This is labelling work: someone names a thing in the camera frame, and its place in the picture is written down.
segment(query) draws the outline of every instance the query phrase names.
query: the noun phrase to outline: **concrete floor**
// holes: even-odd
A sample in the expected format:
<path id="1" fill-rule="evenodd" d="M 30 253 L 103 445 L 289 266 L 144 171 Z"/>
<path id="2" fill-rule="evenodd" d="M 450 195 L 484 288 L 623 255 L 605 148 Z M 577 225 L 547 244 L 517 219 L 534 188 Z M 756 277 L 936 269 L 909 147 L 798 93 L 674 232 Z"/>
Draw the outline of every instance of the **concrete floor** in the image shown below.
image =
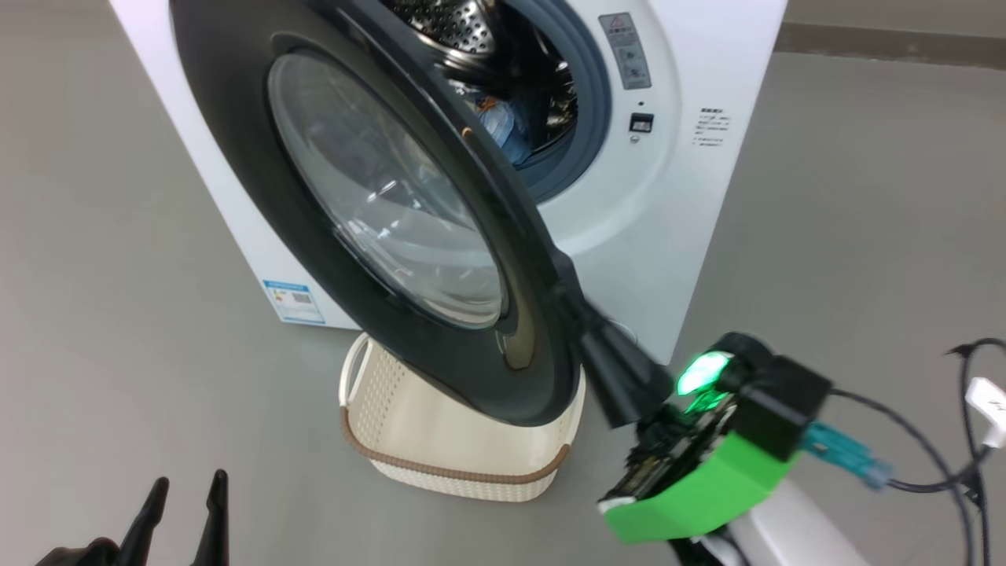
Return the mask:
<path id="1" fill-rule="evenodd" d="M 234 564 L 671 562 L 662 545 L 619 546 L 594 511 L 631 438 L 593 402 L 530 504 L 379 476 L 339 432 L 353 335 L 277 321 L 111 12 L 52 15 L 0 17 L 7 562 L 121 537 L 164 475 L 150 564 L 187 564 L 216 467 L 231 475 Z M 1006 74 L 777 56 L 672 368 L 749 331 L 962 462 L 941 353 L 1006 335 L 1004 116 Z M 979 371 L 1000 363 L 983 355 Z M 828 416 L 904 478 L 936 479 L 881 419 L 840 403 Z M 1006 467 L 988 469 L 1003 540 Z M 809 458 L 796 478 L 877 566 L 959 561 L 949 498 L 872 495 Z"/>

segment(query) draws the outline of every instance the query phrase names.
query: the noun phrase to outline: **white laundry basket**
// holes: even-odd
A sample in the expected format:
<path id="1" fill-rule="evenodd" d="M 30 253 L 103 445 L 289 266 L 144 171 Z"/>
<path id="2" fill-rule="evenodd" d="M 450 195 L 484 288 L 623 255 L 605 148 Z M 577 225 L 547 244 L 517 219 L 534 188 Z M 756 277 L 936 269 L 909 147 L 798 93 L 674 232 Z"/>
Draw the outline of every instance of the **white laundry basket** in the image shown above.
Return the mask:
<path id="1" fill-rule="evenodd" d="M 583 409 L 576 397 L 555 421 L 517 427 L 449 398 L 368 336 L 342 367 L 342 431 L 381 474 L 409 486 L 476 500 L 526 502 L 551 485 Z"/>

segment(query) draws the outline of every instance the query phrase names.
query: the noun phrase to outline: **wall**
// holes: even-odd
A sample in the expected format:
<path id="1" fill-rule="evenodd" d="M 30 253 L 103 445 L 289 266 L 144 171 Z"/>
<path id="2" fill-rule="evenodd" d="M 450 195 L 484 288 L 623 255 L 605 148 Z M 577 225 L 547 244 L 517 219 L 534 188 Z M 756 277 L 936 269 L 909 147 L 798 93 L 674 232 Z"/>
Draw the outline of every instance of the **wall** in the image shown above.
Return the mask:
<path id="1" fill-rule="evenodd" d="M 786 21 L 1006 37 L 1001 0 L 790 0 Z"/>

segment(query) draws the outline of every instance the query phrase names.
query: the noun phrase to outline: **white washing machine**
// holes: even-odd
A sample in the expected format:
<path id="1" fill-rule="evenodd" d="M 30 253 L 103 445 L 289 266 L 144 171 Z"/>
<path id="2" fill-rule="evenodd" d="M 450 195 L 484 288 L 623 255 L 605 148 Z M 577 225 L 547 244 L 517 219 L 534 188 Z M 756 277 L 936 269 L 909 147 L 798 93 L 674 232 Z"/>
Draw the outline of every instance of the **white washing machine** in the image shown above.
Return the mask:
<path id="1" fill-rule="evenodd" d="M 450 169 L 446 162 L 454 157 L 438 146 L 444 133 L 436 128 L 420 132 L 410 126 L 410 135 L 405 136 L 409 141 L 397 149 L 367 138 L 382 135 L 375 130 L 386 134 L 399 119 L 409 122 L 411 115 L 426 117 L 426 123 L 445 116 L 444 103 L 437 97 L 402 93 L 402 77 L 424 72 L 439 77 L 444 89 L 471 111 L 463 117 L 464 124 L 476 129 L 488 124 L 498 128 L 501 121 L 504 128 L 509 124 L 523 154 L 513 158 L 505 142 L 493 138 L 493 143 L 504 146 L 509 170 L 485 165 L 501 160 L 501 153 L 495 147 L 482 147 L 466 156 L 483 163 L 481 173 L 472 175 L 492 177 L 492 182 L 505 177 L 516 190 L 526 191 L 557 247 L 572 258 L 586 297 L 656 361 L 666 364 L 786 2 L 113 0 L 112 4 L 283 321 L 356 329 L 361 317 L 359 309 L 350 305 L 356 303 L 352 297 L 333 297 L 332 282 L 323 279 L 317 261 L 309 257 L 333 253 L 333 242 L 317 239 L 313 248 L 291 244 L 290 234 L 306 221 L 292 211 L 295 200 L 313 200 L 319 214 L 331 212 L 326 199 L 347 198 L 331 191 L 348 183 L 362 187 L 363 192 L 366 192 L 361 197 L 369 198 L 366 202 L 375 209 L 381 202 L 407 208 L 409 182 L 428 186 L 448 182 L 441 178 L 442 169 Z M 379 51 L 380 61 L 362 61 L 357 50 L 371 55 Z M 354 80 L 363 83 L 362 90 L 333 93 L 332 81 L 341 78 L 326 76 L 326 64 L 350 68 Z M 361 64 L 370 70 L 354 70 Z M 369 103 L 361 103 L 359 97 L 369 96 L 389 113 L 364 108 Z M 333 102 L 333 97 L 340 100 Z M 305 108 L 333 104 L 363 109 L 355 117 L 339 118 L 338 128 L 356 128 L 358 137 L 346 134 L 321 140 L 319 136 L 325 135 L 321 130 L 329 127 L 326 120 L 333 120 L 331 112 L 323 111 L 329 112 L 324 119 L 305 118 L 304 113 L 310 113 Z M 506 112 L 493 115 L 501 108 Z M 357 123 L 347 124 L 350 118 Z M 314 123 L 304 125 L 305 120 Z M 485 132 L 466 132 L 469 126 L 464 124 L 455 124 L 462 136 L 488 143 Z M 297 128 L 313 130 L 296 133 Z M 263 147 L 249 148 L 253 140 L 275 151 L 267 156 Z M 383 151 L 389 153 L 375 155 Z M 297 152 L 328 163 L 300 159 Z M 410 178 L 403 180 L 400 171 L 382 170 L 378 161 L 383 158 L 397 161 L 399 169 L 402 161 L 411 160 Z M 319 173 L 321 168 L 331 170 Z M 329 186 L 319 188 L 312 175 L 327 175 Z M 453 182 L 486 182 L 475 177 Z M 269 191 L 273 191 L 270 196 L 263 196 Z M 411 202 L 413 211 L 457 204 Z M 471 269 L 459 266 L 466 261 L 474 260 L 478 269 L 481 259 L 466 255 L 465 241 L 436 237 L 406 241 L 413 236 L 396 233 L 421 229 L 414 226 L 431 218 L 443 222 L 441 216 L 450 215 L 450 210 L 407 221 L 399 218 L 397 223 L 390 215 L 400 211 L 388 208 L 374 213 L 387 217 L 370 224 L 347 220 L 337 229 L 336 240 L 356 241 L 349 253 L 366 263 L 371 273 L 384 273 L 380 285 L 392 292 L 389 297 L 404 296 L 411 307 L 423 303 L 422 293 L 410 296 L 402 280 L 414 279 L 426 269 L 440 277 L 443 289 L 438 293 L 443 301 L 428 302 L 420 312 L 465 311 L 449 305 L 457 301 L 495 305 L 481 296 L 458 300 L 464 294 L 444 282 L 444 278 L 457 281 L 472 276 Z M 371 239 L 366 243 L 360 238 Z M 371 251 L 383 258 L 366 258 Z M 494 293 L 500 293 L 498 286 Z M 466 325 L 482 328 L 480 310 L 469 311 Z"/>

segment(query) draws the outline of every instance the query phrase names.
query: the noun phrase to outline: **brown basket rim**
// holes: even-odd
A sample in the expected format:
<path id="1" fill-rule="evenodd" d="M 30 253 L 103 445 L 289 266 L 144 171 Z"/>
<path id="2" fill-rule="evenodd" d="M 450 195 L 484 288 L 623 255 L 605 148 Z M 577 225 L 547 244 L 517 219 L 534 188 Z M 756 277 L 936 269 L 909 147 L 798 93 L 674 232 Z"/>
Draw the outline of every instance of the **brown basket rim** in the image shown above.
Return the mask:
<path id="1" fill-rule="evenodd" d="M 525 474 L 522 476 L 512 476 L 506 474 L 479 474 L 475 471 L 462 471 L 459 469 L 452 469 L 449 467 L 440 467 L 429 464 L 422 464 L 420 462 L 413 462 L 412 460 L 406 460 L 404 458 L 399 458 L 392 456 L 390 454 L 385 454 L 383 452 L 378 452 L 371 448 L 363 445 L 356 435 L 353 434 L 353 429 L 349 424 L 349 407 L 341 407 L 342 416 L 342 435 L 346 437 L 346 441 L 349 445 L 353 447 L 354 450 L 363 454 L 364 456 L 370 458 L 371 460 L 376 460 L 388 465 L 393 465 L 396 467 L 401 467 L 409 469 L 412 471 L 417 471 L 421 474 L 428 474 L 430 476 L 439 476 L 441 478 L 448 478 L 450 480 L 462 480 L 465 482 L 479 482 L 483 484 L 504 484 L 507 486 L 521 486 L 524 484 L 534 484 L 540 480 L 544 480 L 551 476 L 556 469 L 558 469 L 559 464 L 565 460 L 566 456 L 569 454 L 569 444 L 563 444 L 559 447 L 558 452 L 555 453 L 555 457 L 552 461 L 545 464 L 544 467 L 534 470 L 530 474 Z"/>

